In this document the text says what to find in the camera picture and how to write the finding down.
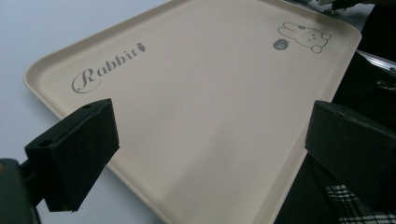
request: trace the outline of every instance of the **white table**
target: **white table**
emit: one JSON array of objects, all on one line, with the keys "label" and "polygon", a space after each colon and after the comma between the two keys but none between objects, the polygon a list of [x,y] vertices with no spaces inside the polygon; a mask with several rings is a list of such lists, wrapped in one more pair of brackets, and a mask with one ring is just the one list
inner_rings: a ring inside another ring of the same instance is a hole
[{"label": "white table", "polygon": [[[27,159],[24,147],[59,121],[24,87],[22,78],[30,65],[53,51],[164,2],[166,1],[1,1],[0,158],[24,162]],[[315,2],[303,4],[312,6]],[[353,19],[355,16],[367,16],[371,8],[352,8],[349,12]],[[44,201],[37,209],[44,224],[162,223],[107,169],[102,172],[78,212],[50,213]]]}]

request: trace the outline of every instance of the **rectangular tray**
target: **rectangular tray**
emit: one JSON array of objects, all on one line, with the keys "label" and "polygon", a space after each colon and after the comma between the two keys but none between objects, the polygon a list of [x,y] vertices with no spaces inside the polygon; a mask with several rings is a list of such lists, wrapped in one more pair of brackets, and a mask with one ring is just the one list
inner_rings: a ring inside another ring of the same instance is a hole
[{"label": "rectangular tray", "polygon": [[112,98],[111,170],[168,223],[270,223],[361,34],[277,0],[172,1],[41,59],[59,118]]}]

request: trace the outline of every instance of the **bunny illustration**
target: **bunny illustration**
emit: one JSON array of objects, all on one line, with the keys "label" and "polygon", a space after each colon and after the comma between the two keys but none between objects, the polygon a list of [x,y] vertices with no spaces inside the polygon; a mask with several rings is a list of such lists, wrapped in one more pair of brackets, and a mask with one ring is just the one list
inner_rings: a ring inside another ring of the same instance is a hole
[{"label": "bunny illustration", "polygon": [[284,22],[283,27],[277,29],[283,36],[294,39],[300,45],[310,48],[315,53],[321,53],[327,41],[332,37],[319,30]]}]

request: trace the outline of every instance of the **tray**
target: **tray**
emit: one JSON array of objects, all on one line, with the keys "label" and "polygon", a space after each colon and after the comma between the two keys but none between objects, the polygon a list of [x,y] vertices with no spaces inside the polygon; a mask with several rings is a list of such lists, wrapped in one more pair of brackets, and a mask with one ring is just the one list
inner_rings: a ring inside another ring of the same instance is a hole
[{"label": "tray", "polygon": [[111,170],[168,223],[270,223],[361,34],[277,0],[172,1],[41,59],[60,119],[112,98]]}]

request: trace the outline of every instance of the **checkered cloth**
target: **checkered cloth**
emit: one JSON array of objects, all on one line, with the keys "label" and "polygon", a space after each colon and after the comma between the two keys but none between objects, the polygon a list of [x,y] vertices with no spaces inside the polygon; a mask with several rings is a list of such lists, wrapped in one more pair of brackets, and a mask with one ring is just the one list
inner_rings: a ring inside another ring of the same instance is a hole
[{"label": "checkered cloth", "polygon": [[344,185],[326,187],[326,192],[341,224],[396,224],[396,211],[374,212]]}]

